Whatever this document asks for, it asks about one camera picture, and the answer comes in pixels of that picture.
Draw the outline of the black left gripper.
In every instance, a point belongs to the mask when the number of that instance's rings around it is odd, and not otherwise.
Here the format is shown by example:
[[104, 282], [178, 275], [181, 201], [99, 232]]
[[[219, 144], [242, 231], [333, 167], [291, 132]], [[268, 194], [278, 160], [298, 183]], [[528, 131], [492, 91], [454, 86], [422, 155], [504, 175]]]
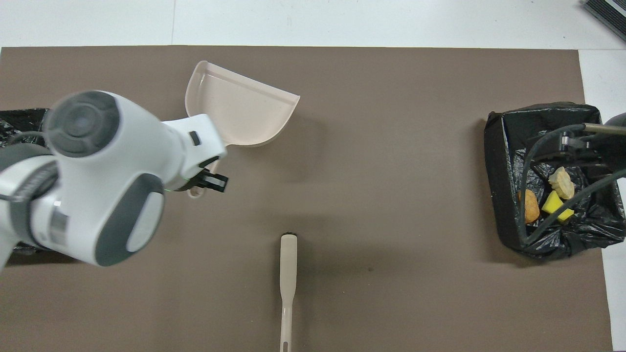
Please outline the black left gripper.
[[224, 193], [228, 178], [224, 175], [212, 173], [211, 170], [207, 168], [207, 166], [217, 163], [220, 159], [220, 156], [214, 156], [202, 161], [197, 165], [197, 170], [192, 170], [191, 176], [184, 176], [182, 181], [176, 182], [174, 186], [172, 186], [172, 190], [175, 192], [183, 192], [197, 187], [199, 189], [212, 189]]

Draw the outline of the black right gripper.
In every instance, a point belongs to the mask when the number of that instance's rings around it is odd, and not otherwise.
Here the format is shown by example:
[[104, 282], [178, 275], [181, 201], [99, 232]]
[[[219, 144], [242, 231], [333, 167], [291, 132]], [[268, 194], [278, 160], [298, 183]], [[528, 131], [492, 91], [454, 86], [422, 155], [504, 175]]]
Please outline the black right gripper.
[[543, 142], [535, 152], [535, 161], [550, 164], [614, 163], [614, 149], [606, 133], [559, 132], [537, 137]]

